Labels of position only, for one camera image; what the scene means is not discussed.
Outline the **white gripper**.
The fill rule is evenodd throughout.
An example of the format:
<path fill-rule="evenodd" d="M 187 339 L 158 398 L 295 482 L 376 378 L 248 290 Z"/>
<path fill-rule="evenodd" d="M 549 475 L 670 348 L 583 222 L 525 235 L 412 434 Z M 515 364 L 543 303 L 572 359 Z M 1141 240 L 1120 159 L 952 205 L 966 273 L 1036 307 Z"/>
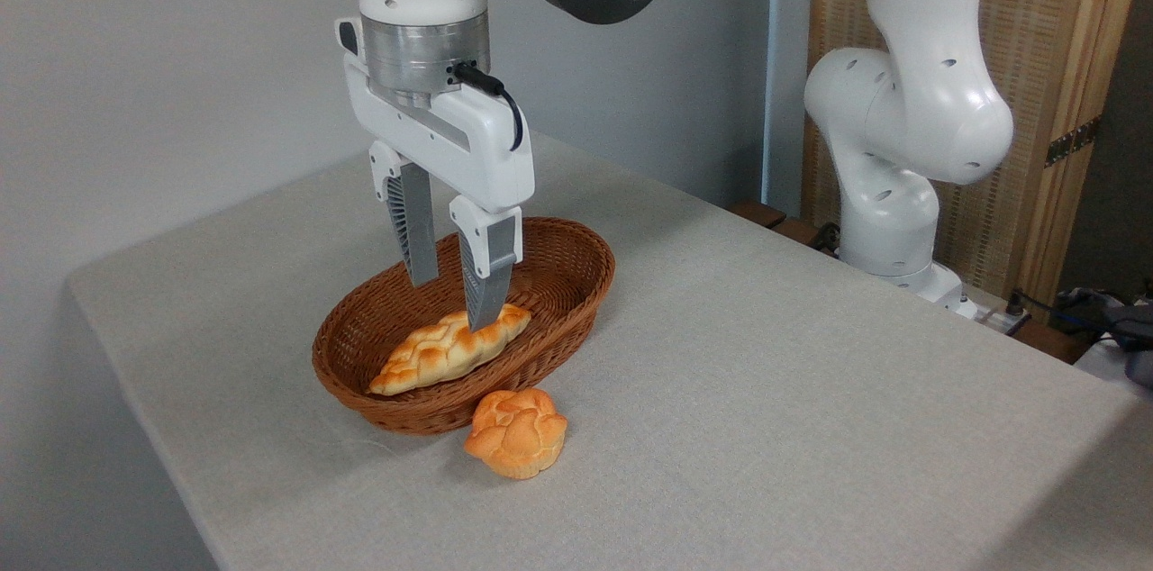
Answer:
<path fill-rule="evenodd" d="M 438 276 L 429 173 L 465 195 L 450 202 L 449 212 L 458 226 L 473 332 L 502 313 L 513 266 L 523 260 L 517 205 L 535 190 L 530 136 L 523 133 L 522 144 L 514 143 L 508 103 L 455 73 L 458 65 L 489 68 L 487 31 L 485 16 L 443 25 L 393 25 L 364 16 L 336 24 L 346 50 L 351 107 L 379 138 L 369 149 L 374 187 L 386 203 L 413 286 Z"/>

